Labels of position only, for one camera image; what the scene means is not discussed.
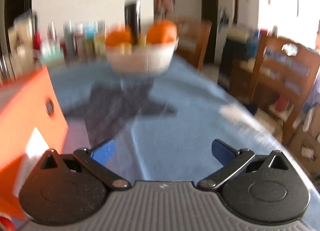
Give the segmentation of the orange cardboard box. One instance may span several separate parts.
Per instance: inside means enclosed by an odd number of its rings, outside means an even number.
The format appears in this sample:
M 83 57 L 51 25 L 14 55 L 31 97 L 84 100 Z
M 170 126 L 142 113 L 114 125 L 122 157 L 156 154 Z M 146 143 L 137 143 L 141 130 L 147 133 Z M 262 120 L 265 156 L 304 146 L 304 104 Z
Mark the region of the orange cardboard box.
M 67 131 L 46 67 L 1 85 L 1 213 L 25 219 L 23 182 L 46 150 L 63 150 Z

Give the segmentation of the blue tablecloth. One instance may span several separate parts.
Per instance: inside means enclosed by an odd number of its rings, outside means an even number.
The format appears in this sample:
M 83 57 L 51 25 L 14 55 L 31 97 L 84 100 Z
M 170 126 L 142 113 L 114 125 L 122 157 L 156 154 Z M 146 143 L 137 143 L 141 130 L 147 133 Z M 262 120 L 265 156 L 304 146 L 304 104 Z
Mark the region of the blue tablecloth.
M 69 126 L 64 153 L 112 140 L 105 165 L 129 182 L 199 182 L 222 166 L 215 139 L 258 155 L 283 150 L 238 101 L 178 57 L 155 77 L 120 75 L 106 61 L 49 74 Z

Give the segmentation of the white fruit basket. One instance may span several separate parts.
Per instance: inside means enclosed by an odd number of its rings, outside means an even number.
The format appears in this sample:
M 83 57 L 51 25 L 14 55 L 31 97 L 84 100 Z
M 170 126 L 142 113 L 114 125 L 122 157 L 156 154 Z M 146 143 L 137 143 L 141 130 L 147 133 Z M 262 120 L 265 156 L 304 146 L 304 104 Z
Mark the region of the white fruit basket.
M 170 66 L 179 39 L 147 45 L 107 47 L 106 58 L 115 72 L 129 75 L 159 75 Z

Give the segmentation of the orange in basket left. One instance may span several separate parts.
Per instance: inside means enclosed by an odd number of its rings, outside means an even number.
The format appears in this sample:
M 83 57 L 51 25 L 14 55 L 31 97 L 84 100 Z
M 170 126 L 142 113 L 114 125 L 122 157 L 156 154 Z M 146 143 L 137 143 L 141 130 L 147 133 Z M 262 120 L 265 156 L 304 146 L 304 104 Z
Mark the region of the orange in basket left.
M 131 29 L 128 27 L 111 31 L 105 41 L 106 46 L 115 47 L 121 44 L 132 44 Z

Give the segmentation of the orange in basket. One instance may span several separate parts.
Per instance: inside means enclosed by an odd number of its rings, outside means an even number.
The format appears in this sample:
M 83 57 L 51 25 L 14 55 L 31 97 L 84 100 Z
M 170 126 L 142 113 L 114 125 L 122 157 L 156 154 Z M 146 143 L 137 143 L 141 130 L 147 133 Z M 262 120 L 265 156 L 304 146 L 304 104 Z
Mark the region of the orange in basket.
M 132 44 L 131 29 L 128 27 L 111 31 L 105 41 L 106 46 L 115 47 L 121 44 Z
M 150 44 L 164 44 L 175 42 L 177 39 L 177 26 L 170 20 L 159 20 L 149 27 L 146 40 Z

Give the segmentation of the wooden chair far right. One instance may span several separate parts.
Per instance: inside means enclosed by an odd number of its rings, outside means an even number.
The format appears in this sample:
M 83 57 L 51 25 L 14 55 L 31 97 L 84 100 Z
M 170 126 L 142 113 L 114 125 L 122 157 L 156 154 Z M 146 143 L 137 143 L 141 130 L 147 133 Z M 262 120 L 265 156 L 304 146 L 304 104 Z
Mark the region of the wooden chair far right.
M 210 37 L 211 21 L 176 17 L 174 22 L 179 38 L 175 53 L 201 71 Z

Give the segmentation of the orange in basket right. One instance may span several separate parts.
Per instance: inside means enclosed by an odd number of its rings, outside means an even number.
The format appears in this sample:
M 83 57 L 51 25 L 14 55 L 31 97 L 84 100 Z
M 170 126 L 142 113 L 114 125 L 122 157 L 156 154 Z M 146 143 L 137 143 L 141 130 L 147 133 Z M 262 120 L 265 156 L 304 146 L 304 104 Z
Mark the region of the orange in basket right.
M 164 44 L 175 42 L 177 39 L 177 26 L 170 20 L 159 20 L 149 27 L 146 40 L 150 44 Z

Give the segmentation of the black thermos bottle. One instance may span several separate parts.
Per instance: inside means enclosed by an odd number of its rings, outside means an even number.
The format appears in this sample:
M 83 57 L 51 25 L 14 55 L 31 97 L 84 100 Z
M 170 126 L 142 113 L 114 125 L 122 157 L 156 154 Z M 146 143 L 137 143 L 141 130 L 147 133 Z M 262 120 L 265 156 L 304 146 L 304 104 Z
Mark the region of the black thermos bottle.
M 126 0 L 124 5 L 125 24 L 130 27 L 132 44 L 136 45 L 140 36 L 140 0 Z

